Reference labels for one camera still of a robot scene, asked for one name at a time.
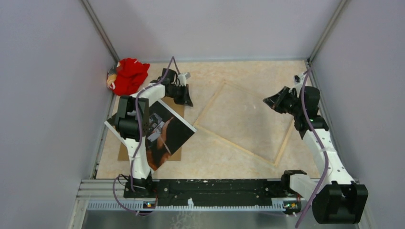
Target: cable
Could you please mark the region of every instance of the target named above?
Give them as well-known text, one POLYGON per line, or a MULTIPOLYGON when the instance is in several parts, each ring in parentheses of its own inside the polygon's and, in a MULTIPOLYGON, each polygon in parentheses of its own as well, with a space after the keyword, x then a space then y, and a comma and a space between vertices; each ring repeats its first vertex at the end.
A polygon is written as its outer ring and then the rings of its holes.
MULTIPOLYGON (((171 66, 171 62, 174 62, 174 65, 176 66, 176 70, 177 70, 178 74, 180 74, 180 70, 179 70, 179 68, 177 67, 176 60, 174 59, 174 56, 172 56, 171 59, 170 59, 169 65, 167 66, 167 69, 166 69, 164 75, 162 76, 162 78, 161 78, 159 81, 157 81, 156 83, 154 83, 154 84, 152 84, 152 85, 149 85, 149 86, 147 86, 146 88, 142 89, 142 90, 137 94, 137 97, 136 97, 136 99, 135 99, 135 111, 136 111, 136 114, 137 114, 138 126, 139 126, 139 127, 142 127, 142 118, 141 118, 141 116, 140 116, 140 114, 139 114, 139 107, 138 107, 139 96, 140 96, 142 93, 144 93, 147 89, 149 89, 149 88, 151 88, 151 87, 154 87, 154 86, 160 84, 160 83, 166 78, 167 73, 169 72, 169 69, 170 69, 170 66, 171 66)), ((132 178, 133 178, 132 169, 133 169, 133 167, 134 167, 134 158, 135 158, 135 155, 138 153, 139 148, 140 148, 140 146, 141 146, 141 144, 142 144, 142 137, 143 137, 142 128, 139 128, 139 136, 140 136, 140 138, 139 138, 139 144, 138 144, 137 148, 135 149, 134 155, 132 156, 131 168, 130 168, 130 172, 129 172, 129 173, 130 173, 129 179, 130 179, 130 182, 131 182, 131 189, 132 189, 133 192, 135 192, 135 189, 134 189, 134 183, 133 183, 133 179, 132 179, 132 178)), ((142 215, 142 216, 149 215, 150 213, 140 213, 139 211, 131 210, 131 209, 125 207, 123 204, 121 204, 121 203, 119 202, 119 200, 118 200, 118 198, 117 198, 117 195, 116 195, 116 193, 115 193, 115 183, 116 183, 117 180, 119 181, 119 178, 120 178, 120 177, 123 177, 123 178, 127 179, 126 176, 120 174, 120 175, 118 175, 118 176, 114 179, 114 181, 113 181, 113 195, 114 195, 114 199, 115 199, 115 201, 118 203, 118 205, 120 205, 120 207, 122 207, 123 209, 125 209, 125 210, 127 210, 127 211, 129 211, 129 212, 135 213, 136 215, 142 215)))
MULTIPOLYGON (((304 82, 302 83, 302 88, 301 88, 301 104, 302 104, 302 110, 304 111, 305 119, 307 120, 308 126, 311 129, 311 131, 314 133, 315 138, 319 142, 320 148, 324 149, 325 146, 323 145, 322 141, 320 140, 318 134, 315 131, 314 126, 312 125, 311 121, 309 120, 308 114, 307 114, 307 108, 305 106, 305 100, 304 100, 304 91, 305 91, 305 83, 307 82, 307 79, 312 71, 312 67, 310 67, 304 74, 304 82)), ((323 155, 325 157, 325 167, 323 169, 322 175, 320 176, 320 179, 315 186, 314 191, 312 192, 311 196, 309 197, 308 203, 305 205, 302 214, 299 216, 297 223, 295 224, 295 228, 298 228, 299 225, 301 224, 302 220, 304 219, 304 216, 308 212, 309 207, 312 204, 312 201, 314 200, 316 194, 318 193, 320 186, 322 185, 323 181, 325 180, 326 174, 328 173, 328 167, 329 167, 329 159, 328 159, 328 154, 326 150, 323 151, 323 155)))

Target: red cloth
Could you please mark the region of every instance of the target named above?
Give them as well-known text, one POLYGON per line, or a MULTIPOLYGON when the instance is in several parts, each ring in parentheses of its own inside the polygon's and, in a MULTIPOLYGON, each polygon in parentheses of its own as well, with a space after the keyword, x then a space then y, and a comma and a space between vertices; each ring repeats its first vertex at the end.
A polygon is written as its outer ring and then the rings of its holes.
POLYGON ((131 95, 136 93, 148 76, 150 64, 142 64, 137 59, 126 58, 119 61, 117 79, 114 81, 115 89, 111 90, 116 95, 131 95))

